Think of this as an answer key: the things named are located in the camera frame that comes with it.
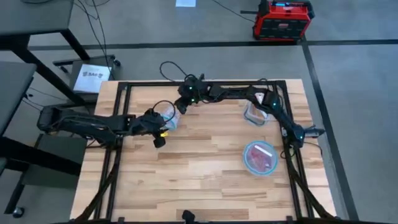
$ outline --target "red generator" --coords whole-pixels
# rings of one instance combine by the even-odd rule
[[[261,0],[253,36],[256,40],[297,41],[314,17],[309,1]]]

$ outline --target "black metal frame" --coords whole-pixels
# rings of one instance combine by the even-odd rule
[[[131,95],[131,90],[134,86],[179,86],[182,82],[119,82],[118,83],[118,89],[116,93],[116,98],[114,101],[114,108],[113,108],[113,115],[117,115],[120,107],[120,101],[121,101],[121,95],[123,90],[126,91],[126,97],[124,100],[124,105],[123,105],[123,114],[128,113],[128,108],[129,108],[129,100],[130,100],[130,95]],[[218,85],[227,85],[227,86],[233,86],[233,85],[258,85],[258,81],[212,81],[212,83],[216,83]],[[284,80],[277,80],[277,81],[270,81],[270,85],[275,90],[282,90],[283,94],[283,99],[284,99],[284,107],[286,109],[286,113],[293,119],[293,114],[292,110],[290,107],[290,100],[289,100],[289,94],[287,93],[287,85]],[[282,133],[282,142],[284,143],[284,151],[289,152],[290,146],[287,144],[287,139]],[[116,157],[114,159],[114,163],[116,164],[116,178],[113,179],[111,183],[111,188],[109,191],[109,200],[108,200],[108,206],[106,209],[106,216],[105,219],[110,220],[112,218],[112,212],[113,212],[113,204],[114,204],[114,198],[116,195],[116,184],[118,182],[118,177],[117,174],[119,172],[119,165],[120,165],[120,160],[121,160],[121,151],[123,148],[123,142],[120,141],[120,143],[115,147],[116,150]],[[305,176],[305,171],[304,171],[304,166],[303,166],[303,160],[300,151],[296,151],[296,161],[298,165],[298,172],[299,175],[304,182],[304,184],[307,186],[307,179]],[[106,179],[106,174],[108,173],[108,167],[109,167],[109,160],[110,160],[110,155],[111,155],[111,148],[107,148],[105,151],[105,157],[103,161],[103,170],[101,172],[101,180],[100,180],[100,185],[102,186],[105,182]],[[292,161],[292,157],[289,153],[285,153],[285,158],[288,162]],[[287,172],[289,175],[289,180],[290,180],[290,189],[292,191],[292,198],[293,198],[293,204],[294,204],[294,209],[295,209],[295,215],[297,218],[302,218],[302,211],[300,207],[300,201],[299,201],[299,195],[297,192],[297,186],[296,182],[291,176],[292,173],[292,167],[287,166]],[[304,195],[305,199],[305,205],[307,209],[307,214],[309,218],[314,218],[313,210],[312,210],[312,205],[308,198]],[[97,207],[94,212],[94,219],[99,219],[100,218],[100,213],[101,213],[101,206],[102,203],[101,201],[97,204]],[[271,222],[261,222],[261,223],[280,223],[280,222],[285,222],[285,221],[271,221]],[[258,222],[239,222],[239,223],[258,223]]]

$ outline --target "red power station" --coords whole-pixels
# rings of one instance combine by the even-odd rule
[[[297,41],[314,17],[309,1],[261,0],[253,36],[256,40]]]

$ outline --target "black table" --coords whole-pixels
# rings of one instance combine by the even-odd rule
[[[7,169],[25,171],[29,164],[35,164],[67,174],[79,175],[80,164],[3,137],[25,92],[32,83],[35,69],[36,66],[32,64],[0,62],[0,157],[7,159]]]
[[[34,63],[37,72],[55,88],[78,105],[82,97],[74,93],[51,69],[45,66],[28,49],[31,35],[59,32],[79,55],[81,60],[90,57],[68,28],[73,0],[53,0],[43,4],[26,4],[21,0],[2,0],[0,7],[0,49],[11,50],[26,63]]]

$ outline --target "caster wheel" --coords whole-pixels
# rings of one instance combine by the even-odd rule
[[[12,217],[20,218],[24,215],[25,209],[21,207],[16,207],[15,210],[12,212]]]
[[[64,66],[60,66],[60,70],[62,70],[65,73],[69,73],[68,70]]]
[[[118,59],[113,60],[113,63],[117,66],[120,67],[121,63]]]

